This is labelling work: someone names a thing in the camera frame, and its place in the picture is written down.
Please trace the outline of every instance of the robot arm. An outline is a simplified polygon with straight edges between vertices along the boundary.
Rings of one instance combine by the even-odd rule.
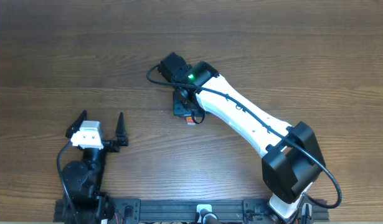
[[[253,146],[262,158],[263,180],[273,192],[269,206],[282,220],[288,220],[296,212],[302,193],[318,178],[321,169],[282,138],[271,133],[250,113],[246,113],[244,108],[248,108],[274,131],[287,138],[287,142],[299,145],[325,166],[313,130],[303,122],[293,127],[270,116],[235,91],[225,78],[206,62],[199,62],[192,67],[173,52],[157,67],[169,83],[174,83],[171,86],[175,88],[175,115],[194,116],[201,111],[204,114],[212,113]],[[223,94],[218,95],[207,89]],[[231,96],[244,108],[223,95]],[[182,103],[183,114],[176,111],[176,101]],[[284,154],[283,151],[287,147],[291,149]]]

